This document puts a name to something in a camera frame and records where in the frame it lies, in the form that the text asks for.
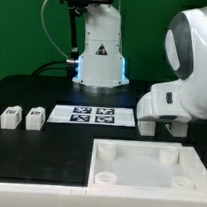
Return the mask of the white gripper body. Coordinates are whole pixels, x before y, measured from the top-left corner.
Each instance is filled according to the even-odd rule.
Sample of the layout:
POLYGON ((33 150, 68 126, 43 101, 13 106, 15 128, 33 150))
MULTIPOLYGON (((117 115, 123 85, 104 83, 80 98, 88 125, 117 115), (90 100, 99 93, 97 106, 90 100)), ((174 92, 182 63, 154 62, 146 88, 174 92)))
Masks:
POLYGON ((136 105, 138 120, 164 121, 175 120, 181 115, 181 106, 168 102, 165 93, 146 93, 136 105))

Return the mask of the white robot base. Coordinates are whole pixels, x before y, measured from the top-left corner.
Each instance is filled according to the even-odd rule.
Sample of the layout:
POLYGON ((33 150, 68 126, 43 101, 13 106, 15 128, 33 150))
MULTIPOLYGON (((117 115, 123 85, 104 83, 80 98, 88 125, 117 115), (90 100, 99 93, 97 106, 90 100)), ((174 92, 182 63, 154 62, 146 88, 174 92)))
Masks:
POLYGON ((78 59, 75 88, 108 93, 129 84, 121 52, 121 15, 107 4, 87 7, 84 51, 78 59))

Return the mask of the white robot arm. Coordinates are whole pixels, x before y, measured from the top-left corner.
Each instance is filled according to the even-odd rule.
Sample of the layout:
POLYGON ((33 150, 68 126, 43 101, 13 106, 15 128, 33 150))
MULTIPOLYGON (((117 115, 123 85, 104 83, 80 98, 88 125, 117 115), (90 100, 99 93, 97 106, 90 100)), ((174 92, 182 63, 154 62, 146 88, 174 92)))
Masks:
POLYGON ((156 83, 136 105, 139 121, 207 121, 207 6, 177 13, 165 35, 177 80, 156 83))

